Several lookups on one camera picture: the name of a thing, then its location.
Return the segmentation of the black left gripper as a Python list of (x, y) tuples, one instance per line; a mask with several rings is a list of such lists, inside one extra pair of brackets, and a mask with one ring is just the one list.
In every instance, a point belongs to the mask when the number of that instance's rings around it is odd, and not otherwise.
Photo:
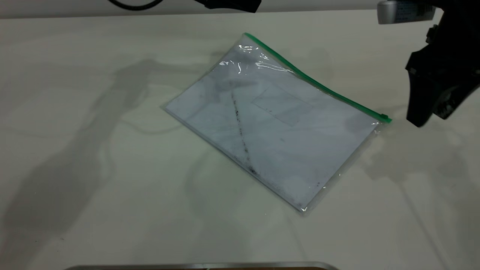
[(256, 13), (262, 0), (196, 0), (204, 7), (214, 9), (229, 9), (248, 13)]

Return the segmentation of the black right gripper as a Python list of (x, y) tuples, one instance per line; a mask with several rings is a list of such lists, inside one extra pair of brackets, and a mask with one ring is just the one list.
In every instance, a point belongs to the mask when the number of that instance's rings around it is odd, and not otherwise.
[(479, 88), (479, 1), (418, 0), (443, 10), (427, 46), (410, 55), (406, 119), (421, 128), (432, 115), (446, 120)]

